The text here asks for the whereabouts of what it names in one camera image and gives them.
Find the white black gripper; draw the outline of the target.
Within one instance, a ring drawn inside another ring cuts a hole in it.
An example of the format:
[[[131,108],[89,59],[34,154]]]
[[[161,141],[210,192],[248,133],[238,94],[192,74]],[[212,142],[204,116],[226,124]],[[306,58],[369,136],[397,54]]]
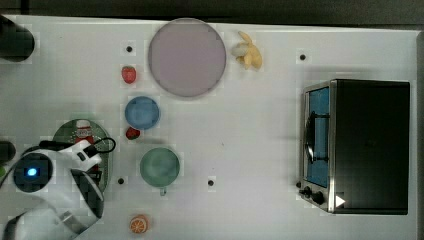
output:
[[[96,147],[87,140],[82,140],[61,150],[60,153],[64,155],[65,161],[71,169],[88,171],[102,161]]]

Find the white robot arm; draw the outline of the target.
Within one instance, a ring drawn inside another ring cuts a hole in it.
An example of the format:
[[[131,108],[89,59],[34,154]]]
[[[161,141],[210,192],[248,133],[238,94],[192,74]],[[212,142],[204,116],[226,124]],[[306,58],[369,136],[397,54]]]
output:
[[[1,181],[1,192],[38,204],[8,220],[1,240],[74,240],[89,229],[104,211],[104,195],[88,174],[100,162],[100,151],[86,140],[44,140],[22,153]]]

